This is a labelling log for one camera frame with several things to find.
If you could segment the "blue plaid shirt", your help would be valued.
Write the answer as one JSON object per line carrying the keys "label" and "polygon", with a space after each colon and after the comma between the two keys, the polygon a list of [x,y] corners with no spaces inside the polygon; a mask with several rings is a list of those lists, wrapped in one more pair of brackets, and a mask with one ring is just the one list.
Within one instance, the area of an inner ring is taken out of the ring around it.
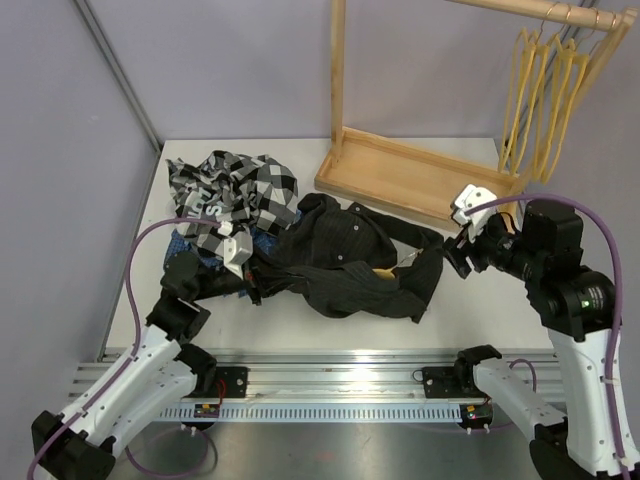
{"label": "blue plaid shirt", "polygon": [[[273,295],[286,288],[286,278],[268,262],[267,253],[275,246],[276,238],[251,229],[254,253],[244,264],[243,270],[252,265],[267,266],[272,270],[270,285]],[[204,257],[176,231],[164,261],[164,274],[160,280],[164,293],[187,302],[204,300],[237,293],[246,296],[244,278],[240,279],[223,266],[217,257]]]}

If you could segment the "hanger of black shirt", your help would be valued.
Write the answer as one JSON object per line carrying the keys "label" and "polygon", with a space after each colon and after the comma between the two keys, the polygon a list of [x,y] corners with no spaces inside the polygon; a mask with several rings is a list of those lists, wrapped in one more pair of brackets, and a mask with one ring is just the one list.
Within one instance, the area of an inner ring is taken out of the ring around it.
{"label": "hanger of black shirt", "polygon": [[418,258],[423,253],[423,249],[416,249],[412,251],[410,254],[405,255],[403,258],[398,260],[393,266],[389,268],[373,268],[372,271],[383,280],[393,280],[396,278],[396,271],[400,268],[409,267],[414,263],[414,260]]}

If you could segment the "black white checkered shirt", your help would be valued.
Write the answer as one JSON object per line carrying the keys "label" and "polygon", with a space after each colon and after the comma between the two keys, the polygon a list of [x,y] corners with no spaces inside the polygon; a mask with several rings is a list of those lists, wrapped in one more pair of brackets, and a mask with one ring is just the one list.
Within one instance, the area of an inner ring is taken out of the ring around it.
{"label": "black white checkered shirt", "polygon": [[214,150],[197,166],[180,158],[166,164],[178,217],[228,222],[233,235],[256,228],[276,236],[296,221],[297,179],[269,155]]}

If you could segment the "black pinstripe shirt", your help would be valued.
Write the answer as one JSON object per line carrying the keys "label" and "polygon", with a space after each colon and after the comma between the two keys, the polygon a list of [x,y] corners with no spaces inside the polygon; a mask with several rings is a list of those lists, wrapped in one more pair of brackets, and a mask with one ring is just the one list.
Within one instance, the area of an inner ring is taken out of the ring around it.
{"label": "black pinstripe shirt", "polygon": [[[282,291],[302,295],[329,318],[366,312],[421,321],[443,272],[442,234],[357,202],[342,208],[327,194],[306,195],[298,209],[299,220],[267,253],[268,262],[286,278]],[[397,270],[393,280],[372,271],[389,268],[420,248],[423,253]]]}

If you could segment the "yellow hanger of blue shirt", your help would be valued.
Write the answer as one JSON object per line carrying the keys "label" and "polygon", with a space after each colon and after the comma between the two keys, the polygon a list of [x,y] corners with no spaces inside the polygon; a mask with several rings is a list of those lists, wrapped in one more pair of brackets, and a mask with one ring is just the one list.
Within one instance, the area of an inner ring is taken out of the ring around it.
{"label": "yellow hanger of blue shirt", "polygon": [[549,87],[535,90],[537,100],[536,137],[531,159],[532,179],[547,183],[559,163],[578,90],[584,79],[588,57],[577,51],[573,39],[562,43],[552,36],[545,47],[555,57]]}

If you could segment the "hanger of checkered shirt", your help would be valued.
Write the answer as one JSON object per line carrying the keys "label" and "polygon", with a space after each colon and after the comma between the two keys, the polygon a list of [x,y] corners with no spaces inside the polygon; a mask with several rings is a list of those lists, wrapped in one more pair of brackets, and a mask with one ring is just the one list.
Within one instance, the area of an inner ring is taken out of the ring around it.
{"label": "hanger of checkered shirt", "polygon": [[525,90],[531,76],[540,33],[522,28],[512,50],[512,63],[502,129],[502,145],[498,170],[514,176],[516,166],[516,144],[520,125],[520,114]]}

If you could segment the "yellow hanger of white shirt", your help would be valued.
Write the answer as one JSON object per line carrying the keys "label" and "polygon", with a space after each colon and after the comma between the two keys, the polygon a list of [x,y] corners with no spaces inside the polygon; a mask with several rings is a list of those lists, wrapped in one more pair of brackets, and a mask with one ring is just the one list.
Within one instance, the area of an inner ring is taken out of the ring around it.
{"label": "yellow hanger of white shirt", "polygon": [[562,47],[554,64],[551,102],[546,133],[537,141],[533,178],[546,184],[559,164],[570,121],[603,69],[601,52],[604,40],[594,43],[589,52],[573,41]]}

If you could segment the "hanger of plaid shirt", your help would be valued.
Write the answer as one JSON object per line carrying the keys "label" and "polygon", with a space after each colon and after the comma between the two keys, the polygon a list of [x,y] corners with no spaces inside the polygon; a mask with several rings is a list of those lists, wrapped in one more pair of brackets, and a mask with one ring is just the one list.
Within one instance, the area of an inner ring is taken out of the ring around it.
{"label": "hanger of plaid shirt", "polygon": [[520,125],[517,130],[518,137],[516,144],[516,173],[518,172],[522,160],[524,159],[524,153],[526,151],[529,134],[531,132],[535,108],[537,106],[537,103],[544,96],[546,70],[551,53],[551,45],[553,42],[552,39],[549,39],[547,42],[543,43],[541,41],[542,30],[539,30],[538,32],[540,33],[540,37],[537,42],[536,55],[531,76],[525,90],[525,97],[520,114]]}

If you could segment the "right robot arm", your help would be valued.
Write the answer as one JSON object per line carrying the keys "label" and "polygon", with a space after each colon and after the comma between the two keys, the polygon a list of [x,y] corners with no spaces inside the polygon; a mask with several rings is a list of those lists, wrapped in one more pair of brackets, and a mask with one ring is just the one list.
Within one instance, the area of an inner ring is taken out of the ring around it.
{"label": "right robot arm", "polygon": [[583,223],[601,223],[592,209],[552,194],[525,194],[524,220],[509,228],[501,200],[471,188],[451,205],[459,234],[444,245],[461,277],[494,268],[520,280],[557,355],[565,409],[547,404],[517,379],[492,346],[461,351],[454,384],[466,396],[480,392],[525,436],[543,479],[635,479],[639,451],[629,428],[619,377],[623,287],[619,250],[601,227],[611,275],[582,262]]}

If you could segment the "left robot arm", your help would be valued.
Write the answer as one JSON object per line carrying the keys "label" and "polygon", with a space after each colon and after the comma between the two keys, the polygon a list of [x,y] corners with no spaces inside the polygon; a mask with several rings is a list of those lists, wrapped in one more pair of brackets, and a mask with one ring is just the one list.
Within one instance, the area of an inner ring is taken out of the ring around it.
{"label": "left robot arm", "polygon": [[208,320],[200,299],[267,295],[265,255],[240,268],[216,270],[181,252],[166,264],[161,296],[133,345],[79,399],[32,423],[35,464],[53,479],[105,479],[132,439],[168,406],[185,397],[225,398],[227,378],[214,356],[193,344]]}

